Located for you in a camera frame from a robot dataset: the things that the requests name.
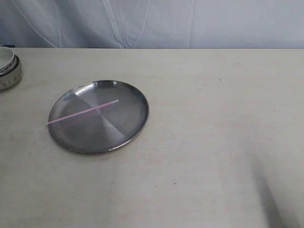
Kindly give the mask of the purple translucent ring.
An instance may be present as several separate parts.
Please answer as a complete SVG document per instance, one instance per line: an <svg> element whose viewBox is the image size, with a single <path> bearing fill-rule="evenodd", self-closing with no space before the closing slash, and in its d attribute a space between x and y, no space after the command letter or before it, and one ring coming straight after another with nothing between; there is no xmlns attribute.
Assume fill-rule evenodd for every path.
<svg viewBox="0 0 304 228"><path fill-rule="evenodd" d="M63 121L63 120L68 119L68 118L72 118L72 117L75 117L75 116L78 116L78 115L81 115L81 114L88 113L88 112L90 112L90 111L94 111L94 110L97 110L97 109L100 109L100 108L104 108L104 107L113 105L113 104L115 104L115 103L117 103L117 102L119 102L118 99L113 100L113 101L110 101L110 102L105 103L105 104L101 104L101 105L95 106L95 107L91 107L91 108L89 108L89 109L86 109L86 110L83 110L83 111L80 111L80 112L77 112L77 113L73 113L73 114L70 114L70 115L66 115L66 116L60 117L60 118L58 118L58 119L55 119L55 120L52 120L52 121L48 121L48 122L46 123L46 125L50 125L50 124L53 124L53 123L56 123L56 122Z"/></svg>

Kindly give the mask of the round stainless steel plate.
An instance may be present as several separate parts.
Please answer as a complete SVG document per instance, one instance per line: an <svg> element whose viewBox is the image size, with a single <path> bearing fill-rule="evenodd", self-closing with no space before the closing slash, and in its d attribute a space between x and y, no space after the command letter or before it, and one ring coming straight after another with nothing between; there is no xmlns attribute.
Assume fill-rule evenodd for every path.
<svg viewBox="0 0 304 228"><path fill-rule="evenodd" d="M97 80L63 94L48 121L118 99L119 102L48 126L52 138L72 152L97 154L116 150L136 138L149 117L149 103L135 86L116 80Z"/></svg>

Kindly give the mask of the white sheer curtain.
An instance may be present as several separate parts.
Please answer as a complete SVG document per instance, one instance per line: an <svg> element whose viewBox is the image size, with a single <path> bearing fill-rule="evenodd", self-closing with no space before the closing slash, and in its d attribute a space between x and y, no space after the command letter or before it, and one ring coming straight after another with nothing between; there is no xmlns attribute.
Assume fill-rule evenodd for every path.
<svg viewBox="0 0 304 228"><path fill-rule="evenodd" d="M3 0L23 48L302 48L301 0Z"/></svg>

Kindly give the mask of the white ceramic bowl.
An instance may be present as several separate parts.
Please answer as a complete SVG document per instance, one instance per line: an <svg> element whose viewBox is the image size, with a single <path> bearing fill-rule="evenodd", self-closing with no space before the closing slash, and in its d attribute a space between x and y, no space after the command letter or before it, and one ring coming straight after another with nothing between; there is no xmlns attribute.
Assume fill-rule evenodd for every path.
<svg viewBox="0 0 304 228"><path fill-rule="evenodd" d="M9 47L0 47L0 72L8 70L15 58L14 50Z"/></svg>

